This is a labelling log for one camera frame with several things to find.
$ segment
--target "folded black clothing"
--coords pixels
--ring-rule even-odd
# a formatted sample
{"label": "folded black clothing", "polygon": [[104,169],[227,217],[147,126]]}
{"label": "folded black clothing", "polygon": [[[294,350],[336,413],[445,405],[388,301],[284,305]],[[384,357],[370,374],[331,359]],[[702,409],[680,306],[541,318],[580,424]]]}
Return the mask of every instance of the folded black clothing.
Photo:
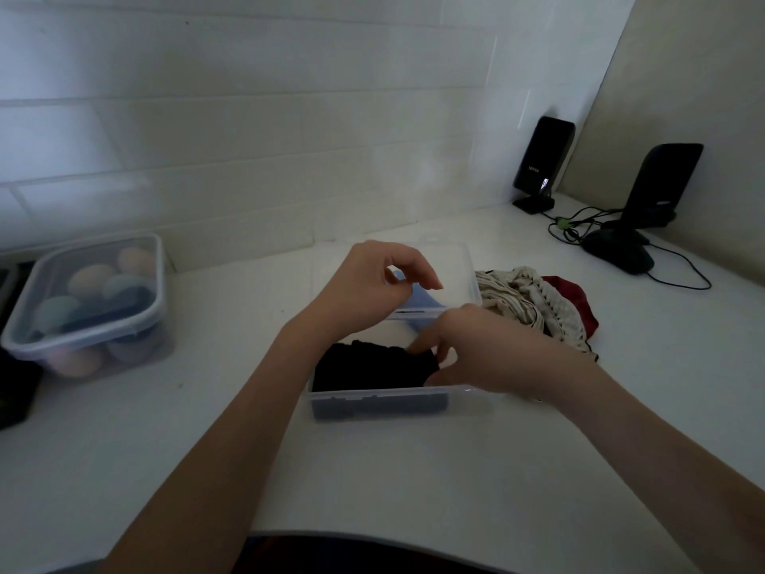
{"label": "folded black clothing", "polygon": [[422,386],[438,361],[426,350],[409,354],[401,347],[382,347],[354,340],[333,344],[314,371],[314,393],[330,390],[403,389]]}

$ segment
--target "forearm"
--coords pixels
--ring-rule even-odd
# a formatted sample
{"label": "forearm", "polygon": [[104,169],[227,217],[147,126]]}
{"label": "forearm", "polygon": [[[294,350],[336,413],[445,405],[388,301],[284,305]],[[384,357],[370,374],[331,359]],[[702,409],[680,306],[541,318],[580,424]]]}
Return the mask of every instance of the forearm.
{"label": "forearm", "polygon": [[239,394],[111,551],[101,574],[230,572],[284,431],[328,338],[284,327]]}
{"label": "forearm", "polygon": [[704,572],[765,569],[765,493],[665,423],[597,367],[555,405]]}

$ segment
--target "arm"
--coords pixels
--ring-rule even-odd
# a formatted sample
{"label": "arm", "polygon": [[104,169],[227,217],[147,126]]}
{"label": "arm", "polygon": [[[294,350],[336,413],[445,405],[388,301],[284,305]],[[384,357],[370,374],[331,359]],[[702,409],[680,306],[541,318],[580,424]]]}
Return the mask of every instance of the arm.
{"label": "arm", "polygon": [[476,306],[448,311],[410,347],[457,362],[430,385],[473,384],[555,406],[703,572],[765,571],[765,492],[638,402],[588,357]]}
{"label": "arm", "polygon": [[[406,281],[399,282],[388,265],[402,270]],[[412,295],[414,281],[441,287],[416,250],[381,242],[354,246],[316,300],[284,326],[98,572],[230,572],[311,370],[332,343],[393,312]]]}

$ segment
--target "hand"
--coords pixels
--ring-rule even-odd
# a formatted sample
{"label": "hand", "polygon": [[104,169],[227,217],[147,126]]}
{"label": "hand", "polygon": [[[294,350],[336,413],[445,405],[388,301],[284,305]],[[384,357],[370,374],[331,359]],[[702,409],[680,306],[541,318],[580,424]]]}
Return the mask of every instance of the hand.
{"label": "hand", "polygon": [[433,373],[429,386],[469,384],[549,400],[572,370],[600,370],[562,342],[473,304],[447,310],[408,350],[420,354],[432,347],[437,347],[439,363],[452,347],[458,360]]}
{"label": "hand", "polygon": [[[406,280],[397,279],[390,265]],[[412,296],[414,283],[426,290],[444,287],[420,251],[401,243],[357,243],[305,312],[337,342],[385,320]]]}

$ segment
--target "white wall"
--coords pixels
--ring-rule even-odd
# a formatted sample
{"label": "white wall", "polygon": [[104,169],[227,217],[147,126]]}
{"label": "white wall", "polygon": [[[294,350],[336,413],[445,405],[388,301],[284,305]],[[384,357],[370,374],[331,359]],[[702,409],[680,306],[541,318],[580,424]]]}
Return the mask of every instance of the white wall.
{"label": "white wall", "polygon": [[634,0],[0,0],[0,251],[193,269],[506,201]]}
{"label": "white wall", "polygon": [[561,188],[621,207],[651,147],[704,143],[661,236],[765,284],[763,19],[765,0],[637,0]]}

